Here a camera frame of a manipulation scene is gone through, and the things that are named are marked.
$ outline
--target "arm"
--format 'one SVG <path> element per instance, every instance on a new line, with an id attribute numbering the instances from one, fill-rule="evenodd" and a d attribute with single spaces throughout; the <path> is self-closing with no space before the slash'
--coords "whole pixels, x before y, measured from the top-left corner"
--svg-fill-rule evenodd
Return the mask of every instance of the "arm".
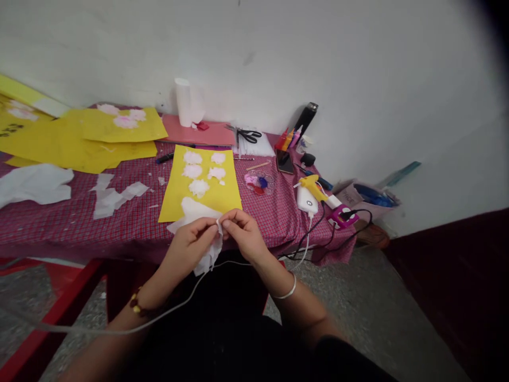
<path id="1" fill-rule="evenodd" d="M 182 226 L 154 275 L 138 293 L 138 305 L 145 309 L 162 306 L 173 289 L 198 265 L 217 235 L 215 219 L 201 218 Z M 106 327 L 125 331 L 149 321 L 140 317 L 127 304 Z M 97 337 L 60 377 L 60 381 L 97 381 L 114 379 L 130 355 L 142 344 L 148 328 L 140 332 Z"/>
<path id="2" fill-rule="evenodd" d="M 220 219 L 227 234 L 239 244 L 242 256 L 260 275 L 269 293 L 274 297 L 291 291 L 294 276 L 269 252 L 256 221 L 245 212 L 231 210 Z M 314 347 L 325 335 L 343 338 L 320 300 L 297 280 L 295 291 L 286 299 L 274 298 L 285 325 L 302 335 Z"/>

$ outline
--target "right hand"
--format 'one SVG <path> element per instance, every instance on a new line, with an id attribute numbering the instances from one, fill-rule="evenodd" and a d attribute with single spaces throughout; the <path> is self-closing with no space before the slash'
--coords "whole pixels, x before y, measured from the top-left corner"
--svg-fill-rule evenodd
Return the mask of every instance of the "right hand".
<path id="1" fill-rule="evenodd" d="M 226 231 L 223 240 L 233 237 L 242 256 L 250 263 L 269 252 L 256 220 L 246 212 L 239 209 L 228 211 L 219 219 L 219 223 Z"/>

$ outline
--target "white wall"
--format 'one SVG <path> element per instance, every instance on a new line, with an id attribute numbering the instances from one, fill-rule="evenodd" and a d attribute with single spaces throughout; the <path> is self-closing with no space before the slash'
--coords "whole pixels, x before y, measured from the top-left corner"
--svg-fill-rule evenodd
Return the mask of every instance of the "white wall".
<path id="1" fill-rule="evenodd" d="M 383 221 L 399 236 L 509 207 L 509 116 L 428 158 L 392 190 L 404 205 Z"/>
<path id="2" fill-rule="evenodd" d="M 0 72 L 59 101 L 175 112 L 176 76 L 206 117 L 280 133 L 298 106 L 331 182 L 377 182 L 443 152 L 507 105 L 475 12 L 455 0 L 16 0 Z"/>

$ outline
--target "black thermos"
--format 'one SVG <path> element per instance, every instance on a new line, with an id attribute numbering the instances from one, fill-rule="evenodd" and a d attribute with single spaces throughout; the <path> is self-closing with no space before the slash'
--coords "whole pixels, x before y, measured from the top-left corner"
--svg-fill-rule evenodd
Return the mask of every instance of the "black thermos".
<path id="1" fill-rule="evenodd" d="M 295 142 L 295 147 L 297 147 L 297 144 L 301 140 L 302 136 L 306 132 L 306 129 L 308 128 L 309 124 L 313 120 L 315 114 L 317 113 L 318 105 L 316 103 L 310 102 L 308 105 L 304 108 L 304 110 L 301 113 L 301 116 L 299 117 L 299 120 L 295 124 L 295 133 L 297 133 L 297 130 L 302 126 L 301 135 L 299 135 L 299 139 L 297 142 Z"/>

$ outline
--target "phone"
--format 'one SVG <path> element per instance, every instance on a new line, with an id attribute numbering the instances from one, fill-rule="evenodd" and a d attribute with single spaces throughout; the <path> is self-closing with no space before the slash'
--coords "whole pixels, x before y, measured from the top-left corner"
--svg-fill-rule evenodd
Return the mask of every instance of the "phone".
<path id="1" fill-rule="evenodd" d="M 276 149 L 276 159 L 279 171 L 293 175 L 293 163 L 289 152 Z"/>

